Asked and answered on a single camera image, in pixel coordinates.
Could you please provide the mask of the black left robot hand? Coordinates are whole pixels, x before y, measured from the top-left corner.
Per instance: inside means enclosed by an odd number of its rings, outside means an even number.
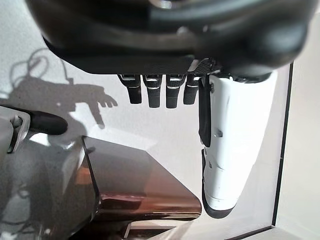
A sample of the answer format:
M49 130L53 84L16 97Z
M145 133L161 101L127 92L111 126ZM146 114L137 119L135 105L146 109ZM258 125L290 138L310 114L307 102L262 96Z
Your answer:
M28 0L47 47L90 74L117 75L130 102L198 102L202 202L228 216L265 135L277 69L302 51L316 0Z

